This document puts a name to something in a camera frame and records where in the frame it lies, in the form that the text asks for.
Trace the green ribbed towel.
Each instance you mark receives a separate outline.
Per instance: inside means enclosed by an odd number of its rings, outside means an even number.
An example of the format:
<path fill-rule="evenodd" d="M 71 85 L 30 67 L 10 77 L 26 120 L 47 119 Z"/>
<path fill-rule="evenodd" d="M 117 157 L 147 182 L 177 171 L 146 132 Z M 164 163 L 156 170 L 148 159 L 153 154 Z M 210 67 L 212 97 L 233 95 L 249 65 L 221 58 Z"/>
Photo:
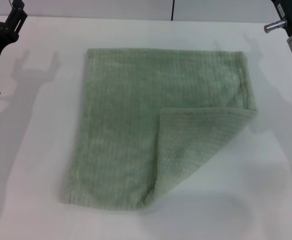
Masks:
<path fill-rule="evenodd" d="M 241 51 L 92 48 L 63 201 L 146 208 L 205 165 L 256 113 Z"/>

